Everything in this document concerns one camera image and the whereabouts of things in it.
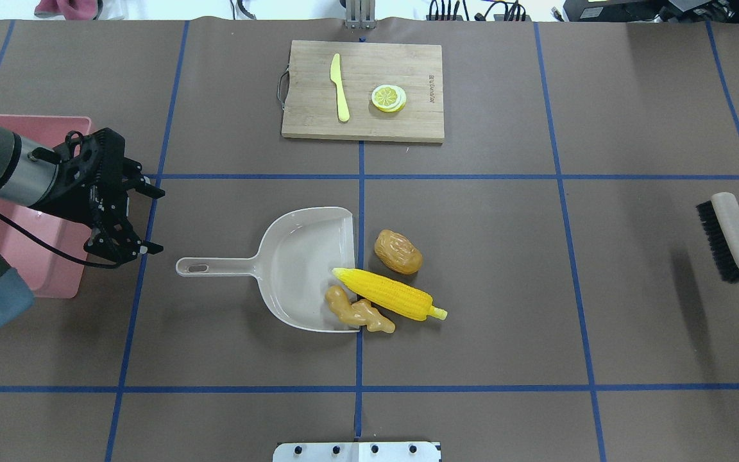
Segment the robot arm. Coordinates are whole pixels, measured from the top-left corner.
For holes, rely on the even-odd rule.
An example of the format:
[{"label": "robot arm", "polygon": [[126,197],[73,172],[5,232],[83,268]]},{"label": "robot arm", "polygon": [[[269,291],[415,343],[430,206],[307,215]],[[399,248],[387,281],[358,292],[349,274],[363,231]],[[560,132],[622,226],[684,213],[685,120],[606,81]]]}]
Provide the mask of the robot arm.
[{"label": "robot arm", "polygon": [[[86,252],[115,263],[135,260],[162,247],[143,240],[127,219],[135,189],[158,199],[141,164],[124,157],[124,138],[109,128],[92,135],[71,132],[49,149],[0,128],[0,197],[91,229]],[[0,326],[33,302],[15,269],[0,256]]]}]

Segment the pink bin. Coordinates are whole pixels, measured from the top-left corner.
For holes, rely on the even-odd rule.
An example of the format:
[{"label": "pink bin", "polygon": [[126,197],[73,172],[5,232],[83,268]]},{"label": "pink bin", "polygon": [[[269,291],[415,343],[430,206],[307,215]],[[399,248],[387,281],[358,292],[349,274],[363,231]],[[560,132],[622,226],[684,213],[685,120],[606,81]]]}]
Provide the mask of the pink bin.
[{"label": "pink bin", "polygon": [[[52,148],[63,143],[65,135],[71,130],[90,133],[91,120],[88,117],[0,114],[0,126]],[[30,210],[2,199],[0,213],[54,248],[82,260],[87,257],[87,252],[82,246],[90,237],[90,229],[85,225]],[[79,291],[84,266],[41,248],[3,222],[0,222],[0,254],[18,270],[35,296],[73,298]]]}]

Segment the white dustpan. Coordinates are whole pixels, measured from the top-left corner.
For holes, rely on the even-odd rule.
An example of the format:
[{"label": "white dustpan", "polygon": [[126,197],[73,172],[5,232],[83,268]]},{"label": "white dustpan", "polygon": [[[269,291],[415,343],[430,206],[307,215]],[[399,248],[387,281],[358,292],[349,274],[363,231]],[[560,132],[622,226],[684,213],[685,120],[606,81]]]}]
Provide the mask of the white dustpan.
[{"label": "white dustpan", "polygon": [[185,257],[176,272],[196,276],[253,276],[267,308],[292,327],[314,332],[355,332],[338,321],[323,295],[340,284],[336,267],[355,268],[352,213],[314,207],[285,214],[267,228],[252,258]]}]

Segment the black bristles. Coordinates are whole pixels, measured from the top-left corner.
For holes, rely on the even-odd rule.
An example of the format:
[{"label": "black bristles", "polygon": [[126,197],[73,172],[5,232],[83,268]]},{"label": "black bristles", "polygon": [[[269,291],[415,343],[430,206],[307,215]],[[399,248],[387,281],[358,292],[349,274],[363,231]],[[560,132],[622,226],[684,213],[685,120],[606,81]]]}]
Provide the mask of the black bristles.
[{"label": "black bristles", "polygon": [[731,284],[739,282],[739,268],[728,248],[726,236],[724,236],[724,231],[720,227],[712,201],[704,202],[696,208],[698,215],[701,217],[703,231],[706,231],[706,236],[709,238],[712,257],[718,267],[720,277]]}]

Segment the dustpan handle hole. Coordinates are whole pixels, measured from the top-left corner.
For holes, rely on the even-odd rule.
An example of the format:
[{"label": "dustpan handle hole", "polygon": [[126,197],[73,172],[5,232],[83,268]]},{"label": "dustpan handle hole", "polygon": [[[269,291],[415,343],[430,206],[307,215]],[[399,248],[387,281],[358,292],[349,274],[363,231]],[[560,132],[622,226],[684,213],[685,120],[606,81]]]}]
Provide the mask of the dustpan handle hole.
[{"label": "dustpan handle hole", "polygon": [[208,265],[205,265],[205,264],[202,263],[200,265],[190,265],[190,266],[188,266],[187,267],[187,272],[188,273],[206,273],[207,270],[209,270],[209,269],[210,269],[210,267]]}]

